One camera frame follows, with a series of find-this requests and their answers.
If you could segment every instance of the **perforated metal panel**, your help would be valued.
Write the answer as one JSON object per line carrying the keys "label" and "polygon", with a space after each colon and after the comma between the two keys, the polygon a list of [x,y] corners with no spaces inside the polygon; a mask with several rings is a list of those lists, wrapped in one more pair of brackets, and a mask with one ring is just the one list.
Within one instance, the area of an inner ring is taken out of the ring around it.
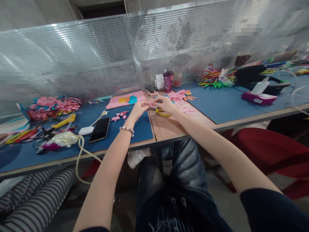
{"label": "perforated metal panel", "polygon": [[[288,21],[284,14],[291,7],[305,8],[294,28],[297,34],[308,23],[306,4],[217,0],[2,32],[0,116],[17,113],[16,101],[27,105],[40,96],[66,94],[88,100],[139,90],[164,69],[181,71],[184,81],[191,80],[207,64],[220,65],[232,54],[232,25],[266,28],[263,44],[256,47],[269,50],[265,44],[277,33],[269,31],[269,25],[277,28]],[[281,6],[279,16],[272,11],[276,6]],[[294,37],[287,41],[293,43]],[[65,63],[62,72],[66,65],[75,65],[76,73],[54,79],[58,63]]]}

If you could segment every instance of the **red plastic chair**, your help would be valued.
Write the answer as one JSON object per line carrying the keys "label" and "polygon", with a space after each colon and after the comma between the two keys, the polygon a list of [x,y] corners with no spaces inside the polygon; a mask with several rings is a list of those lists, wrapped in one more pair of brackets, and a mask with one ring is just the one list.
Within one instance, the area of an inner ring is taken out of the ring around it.
{"label": "red plastic chair", "polygon": [[[260,128],[244,128],[227,139],[265,175],[275,172],[297,179],[283,190],[289,198],[309,195],[309,148],[282,134]],[[232,183],[229,189],[236,192]]]}

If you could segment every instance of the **hand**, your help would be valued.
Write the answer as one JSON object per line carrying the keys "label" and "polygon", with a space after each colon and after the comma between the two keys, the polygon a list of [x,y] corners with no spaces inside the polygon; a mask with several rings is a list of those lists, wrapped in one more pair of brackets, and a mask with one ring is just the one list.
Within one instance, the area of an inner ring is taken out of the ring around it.
{"label": "hand", "polygon": [[176,105],[171,102],[171,100],[168,97],[163,96],[157,96],[154,102],[152,102],[154,106],[160,107],[164,112],[173,115],[175,111],[178,111]]}
{"label": "hand", "polygon": [[139,101],[135,103],[128,119],[132,119],[134,120],[134,122],[136,122],[140,118],[140,116],[142,116],[142,114],[148,109],[149,105],[146,101]]}

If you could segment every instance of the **bracelet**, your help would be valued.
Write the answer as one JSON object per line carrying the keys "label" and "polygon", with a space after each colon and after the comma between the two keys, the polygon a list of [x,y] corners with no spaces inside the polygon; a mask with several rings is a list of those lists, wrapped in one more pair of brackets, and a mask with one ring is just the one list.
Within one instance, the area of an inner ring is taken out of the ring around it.
{"label": "bracelet", "polygon": [[119,130],[121,131],[121,129],[130,131],[131,132],[131,137],[134,137],[134,130],[132,130],[131,128],[122,126],[122,127],[119,128]]}

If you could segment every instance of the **striped pants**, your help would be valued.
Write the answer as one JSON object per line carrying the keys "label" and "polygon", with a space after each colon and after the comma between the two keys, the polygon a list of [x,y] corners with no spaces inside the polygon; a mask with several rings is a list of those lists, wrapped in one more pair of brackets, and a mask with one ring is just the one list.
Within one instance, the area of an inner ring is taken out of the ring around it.
{"label": "striped pants", "polygon": [[0,231],[43,232],[76,181],[75,167],[28,175],[0,197]]}

